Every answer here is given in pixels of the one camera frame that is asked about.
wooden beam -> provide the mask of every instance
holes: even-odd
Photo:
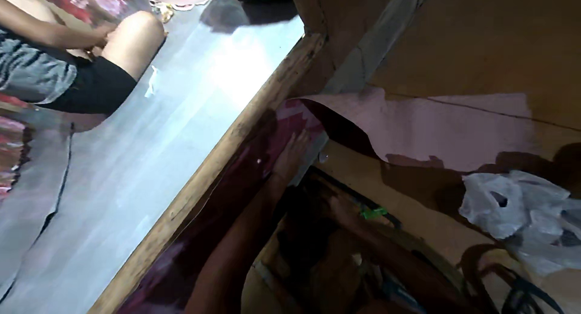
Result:
[[[265,110],[283,102],[325,43],[321,34],[304,36],[236,118],[218,144],[127,259],[88,313],[114,313],[141,281],[157,256],[236,152]]]

gray shirt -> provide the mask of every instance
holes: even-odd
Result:
[[[0,26],[0,93],[31,103],[50,103],[77,75],[73,56],[44,47]]]

plastic bag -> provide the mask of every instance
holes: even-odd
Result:
[[[581,269],[581,201],[549,181],[522,171],[464,176],[459,213],[504,240],[521,261],[544,276]]]

black shorts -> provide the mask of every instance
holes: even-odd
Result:
[[[110,115],[137,85],[125,70],[103,57],[92,62],[77,57],[75,62],[77,76],[71,86],[53,102],[39,106],[70,113]]]

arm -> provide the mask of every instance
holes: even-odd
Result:
[[[0,26],[41,45],[64,50],[105,45],[107,34],[113,30],[107,25],[84,33],[57,23],[40,21],[7,0],[0,0]]]
[[[303,131],[291,137],[256,194],[216,246],[196,281],[185,312],[195,314],[240,312],[240,298],[252,262],[264,246],[274,207],[299,167],[309,141]]]
[[[337,223],[353,233],[428,313],[442,309],[446,313],[477,313],[442,274],[374,229],[345,199],[332,196],[328,202]]]

